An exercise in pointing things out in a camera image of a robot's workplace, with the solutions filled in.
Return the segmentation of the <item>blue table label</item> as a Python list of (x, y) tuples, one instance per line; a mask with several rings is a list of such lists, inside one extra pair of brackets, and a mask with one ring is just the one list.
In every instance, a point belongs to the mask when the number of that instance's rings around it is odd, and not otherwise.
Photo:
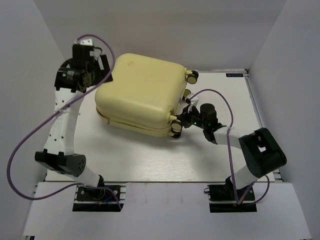
[(226, 73), (227, 78), (243, 78), (244, 75), (242, 73)]

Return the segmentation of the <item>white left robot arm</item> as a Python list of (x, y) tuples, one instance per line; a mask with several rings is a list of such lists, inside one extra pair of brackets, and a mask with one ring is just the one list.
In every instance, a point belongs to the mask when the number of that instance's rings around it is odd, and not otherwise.
[(87, 166), (83, 154), (74, 151), (83, 94), (101, 81), (112, 81), (107, 56), (96, 55), (96, 49), (90, 38), (77, 41), (72, 46), (72, 57), (58, 69), (54, 82), (56, 115), (43, 150), (35, 153), (35, 160), (49, 170), (88, 186), (90, 196), (99, 200), (106, 193), (102, 177)]

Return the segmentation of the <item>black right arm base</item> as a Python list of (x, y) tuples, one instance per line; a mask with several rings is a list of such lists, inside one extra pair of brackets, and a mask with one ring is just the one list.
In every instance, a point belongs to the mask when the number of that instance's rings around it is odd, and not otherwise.
[(254, 190), (251, 187), (241, 204), (236, 203), (233, 189), (224, 184), (211, 184), (204, 190), (208, 195), (210, 213), (255, 213), (257, 212)]

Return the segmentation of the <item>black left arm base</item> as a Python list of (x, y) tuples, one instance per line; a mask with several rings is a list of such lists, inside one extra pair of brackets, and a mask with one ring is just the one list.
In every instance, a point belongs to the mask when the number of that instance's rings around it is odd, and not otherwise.
[(126, 186), (123, 184), (107, 185), (107, 189), (91, 189), (78, 186), (72, 206), (73, 212), (119, 213), (126, 197)]

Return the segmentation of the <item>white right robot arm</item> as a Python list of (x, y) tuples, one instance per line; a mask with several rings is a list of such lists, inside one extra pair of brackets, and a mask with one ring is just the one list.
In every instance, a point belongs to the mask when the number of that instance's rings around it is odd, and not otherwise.
[(252, 133), (242, 132), (219, 122), (211, 103), (204, 103), (197, 110), (188, 106), (177, 116), (184, 128), (202, 129), (205, 139), (216, 145), (226, 145), (242, 151), (245, 166), (225, 180), (226, 195), (236, 200), (244, 189), (258, 179), (287, 164), (287, 157), (267, 128)]

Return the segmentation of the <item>yellow suitcase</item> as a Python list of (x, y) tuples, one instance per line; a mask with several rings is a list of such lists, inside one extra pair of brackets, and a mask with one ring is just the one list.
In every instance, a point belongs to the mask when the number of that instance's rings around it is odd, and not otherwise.
[(113, 80), (94, 96), (97, 114), (111, 126), (153, 137), (179, 138), (183, 126), (176, 114), (199, 73), (148, 56), (125, 53), (115, 61)]

